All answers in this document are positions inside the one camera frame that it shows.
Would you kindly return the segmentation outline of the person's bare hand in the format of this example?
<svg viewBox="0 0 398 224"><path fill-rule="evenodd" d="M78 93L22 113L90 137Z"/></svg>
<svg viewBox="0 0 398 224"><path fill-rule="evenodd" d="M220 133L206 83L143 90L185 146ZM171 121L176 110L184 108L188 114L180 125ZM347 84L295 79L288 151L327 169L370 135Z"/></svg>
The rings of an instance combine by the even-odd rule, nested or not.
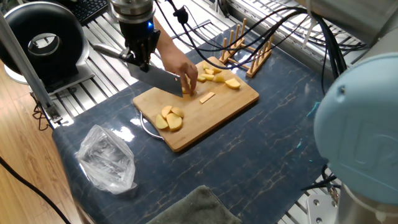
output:
<svg viewBox="0 0 398 224"><path fill-rule="evenodd" d="M186 55L176 48L176 46L167 47L166 49L160 50L160 58L164 65L164 68L171 73L174 73L180 77L182 87L189 94L193 95L198 78L198 70L195 64L193 64Z"/></svg>

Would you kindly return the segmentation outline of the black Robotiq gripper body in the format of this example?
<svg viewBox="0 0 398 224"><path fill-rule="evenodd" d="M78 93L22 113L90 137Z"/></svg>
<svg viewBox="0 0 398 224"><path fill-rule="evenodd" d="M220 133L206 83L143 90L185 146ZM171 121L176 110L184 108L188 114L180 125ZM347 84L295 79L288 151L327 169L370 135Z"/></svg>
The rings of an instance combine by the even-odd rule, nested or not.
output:
<svg viewBox="0 0 398 224"><path fill-rule="evenodd" d="M129 48L143 48L147 52L147 41L150 31L156 29L153 20L144 21L138 24L120 22L122 35L125 38L125 45Z"/></svg>

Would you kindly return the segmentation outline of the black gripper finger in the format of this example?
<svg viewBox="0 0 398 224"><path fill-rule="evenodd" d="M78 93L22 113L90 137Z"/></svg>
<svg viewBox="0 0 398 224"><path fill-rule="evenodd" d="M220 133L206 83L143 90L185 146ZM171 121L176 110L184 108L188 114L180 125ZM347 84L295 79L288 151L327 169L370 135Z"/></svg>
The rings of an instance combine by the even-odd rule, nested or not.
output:
<svg viewBox="0 0 398 224"><path fill-rule="evenodd" d="M143 48L127 48L126 62L130 73L148 72L149 70L149 59Z"/></svg>
<svg viewBox="0 0 398 224"><path fill-rule="evenodd" d="M153 54L156 50L157 43L160 38L160 30L153 29L149 33L148 41L147 41L147 61L150 62L151 54Z"/></svg>

